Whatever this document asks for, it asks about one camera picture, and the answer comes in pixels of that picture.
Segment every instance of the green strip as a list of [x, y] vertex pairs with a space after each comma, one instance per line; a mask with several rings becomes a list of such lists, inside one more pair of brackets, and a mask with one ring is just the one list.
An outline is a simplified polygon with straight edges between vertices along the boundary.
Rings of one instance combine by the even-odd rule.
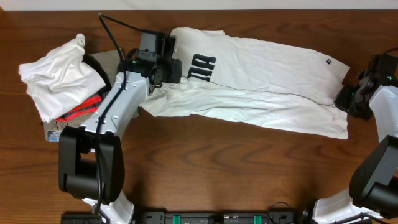
[[181, 216], [180, 215], [173, 216], [173, 224], [181, 224]]
[[253, 219], [254, 219], [253, 224], [261, 224], [261, 216], [255, 215], [255, 216], [253, 217]]

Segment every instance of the white t-shirt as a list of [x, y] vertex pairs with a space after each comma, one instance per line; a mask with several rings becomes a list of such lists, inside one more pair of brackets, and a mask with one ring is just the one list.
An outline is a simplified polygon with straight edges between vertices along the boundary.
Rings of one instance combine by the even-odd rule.
[[333, 100], [349, 67], [314, 50], [191, 28], [172, 31], [182, 82], [141, 106], [154, 116], [202, 116], [347, 139]]

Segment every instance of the wooden surface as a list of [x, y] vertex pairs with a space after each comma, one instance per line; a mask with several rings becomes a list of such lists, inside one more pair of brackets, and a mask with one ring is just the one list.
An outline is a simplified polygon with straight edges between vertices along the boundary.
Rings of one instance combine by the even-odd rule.
[[[5, 12], [0, 20], [0, 223], [59, 223], [87, 211], [58, 189], [58, 144], [44, 139], [18, 66], [43, 57], [77, 33], [88, 53], [114, 49], [97, 12]], [[135, 26], [224, 30], [227, 35], [308, 47], [349, 65], [347, 80], [372, 54], [398, 45], [397, 11], [113, 11]], [[137, 32], [107, 22], [124, 49]], [[123, 190], [138, 207], [168, 210], [266, 210], [301, 207], [348, 187], [377, 146], [374, 118], [348, 118], [349, 139], [291, 133], [200, 116], [154, 118], [141, 110], [122, 140]]]

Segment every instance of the white cloth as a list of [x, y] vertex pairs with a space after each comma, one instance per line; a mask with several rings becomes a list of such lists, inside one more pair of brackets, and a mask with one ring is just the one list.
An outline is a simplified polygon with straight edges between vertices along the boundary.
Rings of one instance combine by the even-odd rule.
[[40, 60], [19, 66], [42, 121], [58, 118], [105, 86], [98, 72], [82, 62], [84, 46], [85, 36], [78, 34]]
[[210, 82], [163, 84], [141, 106], [154, 116], [202, 116], [347, 139], [333, 100], [349, 67], [314, 50], [190, 28], [172, 31], [187, 77], [193, 56], [215, 57]]

